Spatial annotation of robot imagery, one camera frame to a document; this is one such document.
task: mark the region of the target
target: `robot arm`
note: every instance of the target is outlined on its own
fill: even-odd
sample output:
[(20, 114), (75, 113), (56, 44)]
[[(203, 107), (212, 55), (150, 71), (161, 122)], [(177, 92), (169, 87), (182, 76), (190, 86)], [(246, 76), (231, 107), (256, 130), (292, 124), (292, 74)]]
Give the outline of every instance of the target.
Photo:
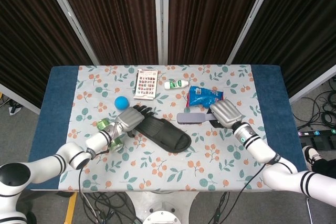
[(86, 141), (86, 150), (76, 143), (64, 144), (55, 155), (31, 163), (11, 163), (0, 167), (0, 223), (26, 224), (26, 217), (16, 211), (21, 192), (30, 183), (42, 183), (63, 173), (69, 164), (82, 169), (105, 146), (122, 132), (134, 129), (151, 109), (145, 106), (128, 108), (114, 123), (97, 132)]
[(210, 106), (212, 113), (260, 163), (269, 164), (263, 171), (265, 185), (276, 190), (303, 193), (336, 207), (336, 179), (314, 172), (297, 171), (294, 164), (277, 154), (245, 122), (241, 113), (227, 99)]

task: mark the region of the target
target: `table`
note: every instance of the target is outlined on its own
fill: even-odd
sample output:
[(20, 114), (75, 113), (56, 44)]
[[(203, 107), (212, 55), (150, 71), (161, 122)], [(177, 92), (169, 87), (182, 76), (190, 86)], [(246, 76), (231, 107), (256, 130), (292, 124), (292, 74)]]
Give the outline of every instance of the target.
[[(126, 148), (120, 153), (97, 157), (88, 164), (82, 177), (85, 190), (240, 190), (259, 170), (259, 164), (239, 146), (229, 131), (211, 128), (208, 122), (200, 126), (181, 126), (173, 121), (176, 113), (184, 108), (188, 88), (164, 91), (162, 83), (170, 78), (224, 90), (224, 96), (237, 105), (246, 121), (252, 126), (255, 124), (257, 133), (267, 139), (276, 152), (292, 161), (298, 171), (305, 170), (280, 68), (263, 65), (54, 67), (29, 161), (54, 154), (66, 141), (83, 145), (86, 137), (97, 131), (96, 121), (106, 116), (115, 118), (119, 112), (114, 109), (114, 98), (120, 94), (132, 97), (137, 68), (160, 70), (159, 95), (154, 101), (130, 99), (131, 105), (138, 102), (155, 104), (152, 107), (158, 117), (172, 120), (192, 137), (191, 148), (175, 156), (164, 152), (150, 140), (144, 140), (141, 135), (132, 141), (123, 139)], [(95, 104), (91, 104), (90, 99), (96, 99)], [(191, 111), (199, 112), (203, 108), (192, 108)], [(85, 123), (81, 128), (84, 130), (79, 130), (79, 123), (85, 120), (89, 124)], [(61, 177), (31, 185), (30, 189), (76, 190), (77, 172), (68, 169)], [(253, 181), (249, 189), (269, 190), (260, 178)]]

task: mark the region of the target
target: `brush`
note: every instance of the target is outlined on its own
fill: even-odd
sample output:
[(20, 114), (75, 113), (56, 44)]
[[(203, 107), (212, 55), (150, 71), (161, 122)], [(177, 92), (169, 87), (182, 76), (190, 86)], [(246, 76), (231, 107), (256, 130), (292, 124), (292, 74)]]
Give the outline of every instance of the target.
[(213, 114), (178, 113), (176, 120), (178, 124), (199, 124), (205, 121), (217, 120), (217, 118)]

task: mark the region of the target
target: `blue ball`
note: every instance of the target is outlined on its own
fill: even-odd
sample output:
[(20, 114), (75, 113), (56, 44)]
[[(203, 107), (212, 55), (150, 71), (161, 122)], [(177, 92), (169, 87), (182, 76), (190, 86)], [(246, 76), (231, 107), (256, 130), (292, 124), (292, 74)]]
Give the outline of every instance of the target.
[(117, 97), (114, 101), (114, 106), (118, 110), (125, 110), (129, 107), (130, 103), (128, 102), (126, 97)]

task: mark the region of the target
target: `power strip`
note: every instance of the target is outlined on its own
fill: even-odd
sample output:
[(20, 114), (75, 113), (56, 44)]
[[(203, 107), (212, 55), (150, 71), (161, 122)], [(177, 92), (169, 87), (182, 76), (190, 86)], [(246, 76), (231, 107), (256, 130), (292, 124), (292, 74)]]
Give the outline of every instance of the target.
[(336, 130), (298, 132), (302, 148), (311, 145), (319, 151), (336, 151)]

